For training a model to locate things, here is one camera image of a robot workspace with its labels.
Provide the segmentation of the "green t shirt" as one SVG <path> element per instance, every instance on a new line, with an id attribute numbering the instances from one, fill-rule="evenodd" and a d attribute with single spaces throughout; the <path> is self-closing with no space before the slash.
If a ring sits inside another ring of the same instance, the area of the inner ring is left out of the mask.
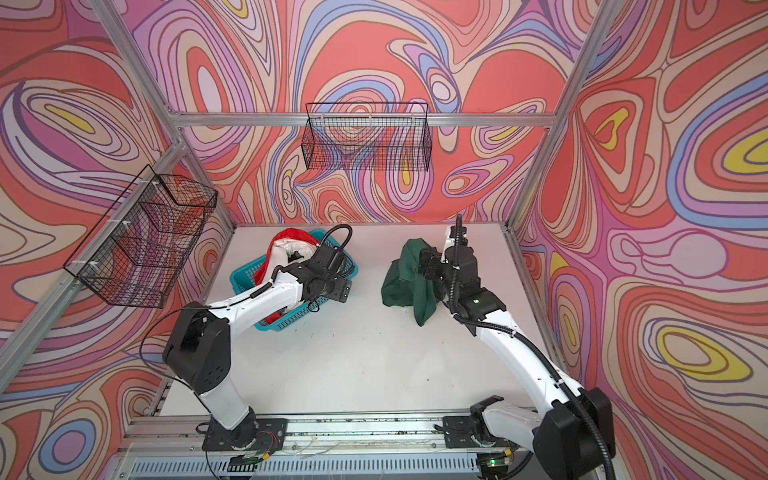
<path id="1" fill-rule="evenodd" d="M 422 238 L 407 240 L 400 256 L 392 261 L 380 290 L 385 306 L 411 307 L 419 327 L 434 315 L 438 302 L 443 299 L 440 281 L 429 280 L 419 272 L 421 253 L 433 250 Z"/>

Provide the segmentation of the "teal plastic laundry basket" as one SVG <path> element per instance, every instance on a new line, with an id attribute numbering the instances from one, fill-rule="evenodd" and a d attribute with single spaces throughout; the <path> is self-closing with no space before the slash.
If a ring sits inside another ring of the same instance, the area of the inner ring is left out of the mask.
<path id="1" fill-rule="evenodd" d="M 318 240 L 318 248 L 320 245 L 329 244 L 345 251 L 352 234 L 353 229 L 350 225 L 338 224 L 325 231 L 321 238 L 314 238 Z M 357 267 L 346 251 L 345 253 L 354 265 L 354 270 L 349 277 L 352 281 Z M 315 301 L 306 302 L 302 299 L 303 284 L 300 269 L 305 261 L 307 260 L 277 267 L 270 280 L 217 302 L 216 305 L 227 314 L 232 331 L 242 333 L 251 326 L 263 331 L 281 330 L 291 323 L 294 317 L 316 313 L 323 303 L 332 301 L 318 298 Z"/>

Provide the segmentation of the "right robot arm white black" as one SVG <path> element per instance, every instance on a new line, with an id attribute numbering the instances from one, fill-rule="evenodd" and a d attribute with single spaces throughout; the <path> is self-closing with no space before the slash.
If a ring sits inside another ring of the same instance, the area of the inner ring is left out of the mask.
<path id="1" fill-rule="evenodd" d="M 557 367 L 500 298 L 482 285 L 461 219 L 447 229 L 443 250 L 421 253 L 419 269 L 440 282 L 453 319 L 498 356 L 533 402 L 530 410 L 501 397 L 474 405 L 470 417 L 481 440 L 507 440 L 527 450 L 551 479 L 580 479 L 594 472 L 616 478 L 611 401 Z"/>

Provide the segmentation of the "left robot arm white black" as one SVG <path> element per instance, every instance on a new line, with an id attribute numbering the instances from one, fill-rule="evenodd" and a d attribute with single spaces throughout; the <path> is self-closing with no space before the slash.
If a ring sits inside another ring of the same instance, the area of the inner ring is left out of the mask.
<path id="1" fill-rule="evenodd" d="M 228 447 L 250 449 L 263 432 L 232 379 L 238 337 L 276 313 L 315 308 L 320 299 L 346 302 L 354 263 L 345 247 L 352 235 L 350 225 L 335 225 L 309 258 L 275 267 L 263 283 L 226 300 L 179 310 L 163 362 L 207 409 Z"/>

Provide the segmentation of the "red t shirt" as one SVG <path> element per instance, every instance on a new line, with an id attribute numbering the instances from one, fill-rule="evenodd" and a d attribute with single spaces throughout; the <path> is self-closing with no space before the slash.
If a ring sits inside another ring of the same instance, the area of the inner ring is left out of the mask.
<path id="1" fill-rule="evenodd" d="M 256 285 L 270 280 L 277 267 L 308 260 L 318 248 L 318 240 L 304 230 L 287 228 L 271 240 L 262 265 L 253 274 Z"/>

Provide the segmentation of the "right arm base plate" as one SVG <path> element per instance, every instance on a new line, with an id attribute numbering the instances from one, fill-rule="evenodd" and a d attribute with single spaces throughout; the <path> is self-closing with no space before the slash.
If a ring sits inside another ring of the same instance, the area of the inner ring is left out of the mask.
<path id="1" fill-rule="evenodd" d="M 469 448 L 512 448 L 509 440 L 492 436 L 485 427 L 480 426 L 472 416 L 444 416 L 434 429 L 443 435 L 445 446 L 449 449 Z"/>

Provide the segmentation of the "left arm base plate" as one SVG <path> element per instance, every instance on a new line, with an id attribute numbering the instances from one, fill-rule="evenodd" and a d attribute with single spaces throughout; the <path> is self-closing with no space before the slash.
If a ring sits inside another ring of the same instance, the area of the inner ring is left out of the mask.
<path id="1" fill-rule="evenodd" d="M 205 431 L 202 450 L 272 454 L 283 448 L 287 426 L 286 418 L 255 418 L 230 431 L 211 418 Z"/>

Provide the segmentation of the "aluminium mounting rail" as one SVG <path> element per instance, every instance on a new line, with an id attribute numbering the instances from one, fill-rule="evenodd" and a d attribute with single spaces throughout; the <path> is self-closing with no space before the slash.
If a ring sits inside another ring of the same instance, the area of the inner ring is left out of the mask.
<path id="1" fill-rule="evenodd" d="M 531 448 L 478 445 L 446 411 L 264 416 L 268 433 L 235 451 L 202 415 L 129 424 L 106 479 L 542 479 Z"/>

